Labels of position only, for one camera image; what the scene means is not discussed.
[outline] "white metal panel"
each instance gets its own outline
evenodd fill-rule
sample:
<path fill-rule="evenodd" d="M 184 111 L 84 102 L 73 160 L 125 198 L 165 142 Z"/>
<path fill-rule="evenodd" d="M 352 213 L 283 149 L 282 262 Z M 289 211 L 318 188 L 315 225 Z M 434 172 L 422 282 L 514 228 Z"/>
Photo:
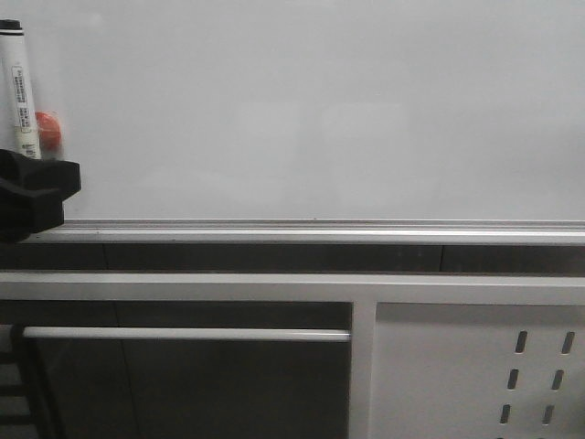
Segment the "white metal panel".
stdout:
<path fill-rule="evenodd" d="M 371 437 L 582 438 L 584 329 L 576 306 L 379 305 Z"/>
<path fill-rule="evenodd" d="M 5 0 L 2 14 L 22 20 L 37 107 L 81 162 L 71 220 L 585 214 L 581 1 Z"/>

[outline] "dark panel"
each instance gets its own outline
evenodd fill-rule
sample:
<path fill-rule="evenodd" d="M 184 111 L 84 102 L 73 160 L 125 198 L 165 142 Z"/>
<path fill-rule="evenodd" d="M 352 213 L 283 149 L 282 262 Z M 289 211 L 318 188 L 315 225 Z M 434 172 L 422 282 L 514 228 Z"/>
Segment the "dark panel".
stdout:
<path fill-rule="evenodd" d="M 39 340 L 68 439 L 138 438 L 122 342 Z"/>
<path fill-rule="evenodd" d="M 278 302 L 122 302 L 122 327 L 348 329 L 351 305 Z"/>
<path fill-rule="evenodd" d="M 0 244 L 1 270 L 105 270 L 102 244 Z"/>
<path fill-rule="evenodd" d="M 0 301 L 0 325 L 116 327 L 109 302 Z"/>
<path fill-rule="evenodd" d="M 241 273 L 437 272 L 441 246 L 105 244 L 112 270 Z"/>
<path fill-rule="evenodd" d="M 343 439 L 349 344 L 124 341 L 144 439 Z"/>
<path fill-rule="evenodd" d="M 585 247 L 446 246 L 441 270 L 585 275 Z"/>

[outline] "whiteboard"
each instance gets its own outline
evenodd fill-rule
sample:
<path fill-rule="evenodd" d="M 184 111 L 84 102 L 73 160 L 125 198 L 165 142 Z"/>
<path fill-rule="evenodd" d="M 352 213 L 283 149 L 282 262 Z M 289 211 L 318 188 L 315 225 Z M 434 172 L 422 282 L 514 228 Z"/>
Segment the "whiteboard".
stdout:
<path fill-rule="evenodd" d="M 585 219 L 581 0 L 4 0 L 69 220 Z M 0 91 L 0 145 L 12 134 Z"/>

